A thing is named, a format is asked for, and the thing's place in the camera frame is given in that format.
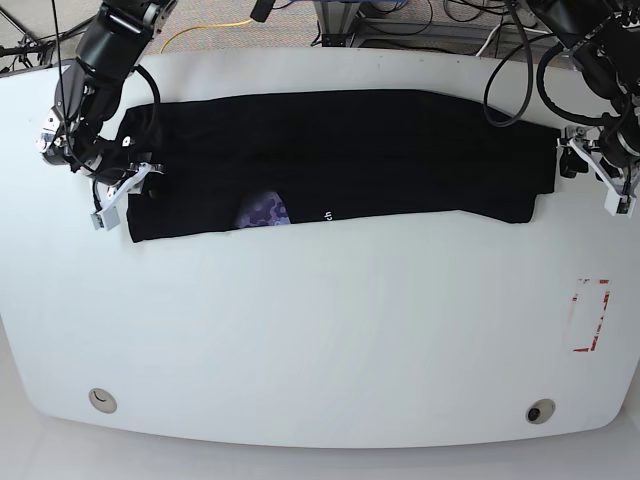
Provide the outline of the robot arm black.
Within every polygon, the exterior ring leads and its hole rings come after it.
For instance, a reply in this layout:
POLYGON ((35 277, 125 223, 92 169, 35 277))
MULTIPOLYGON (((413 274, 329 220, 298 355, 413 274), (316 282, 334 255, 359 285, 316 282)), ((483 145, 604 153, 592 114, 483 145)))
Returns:
POLYGON ((104 123, 119 108, 123 86, 138 73, 151 88, 151 113, 134 147, 147 147, 158 136, 160 92, 140 61, 175 9, 175 1, 104 1, 82 35, 76 56, 58 70, 54 105, 45 117, 37 142, 43 160, 67 166, 107 186, 131 175, 129 154, 120 141, 102 138, 104 123))
POLYGON ((637 1, 529 1, 529 10, 558 39, 540 59, 536 86, 557 116, 600 130, 598 148, 611 166, 630 175, 639 166, 639 3, 637 1), (587 117, 559 107, 547 94, 546 68, 568 52, 587 86, 618 115, 587 117))

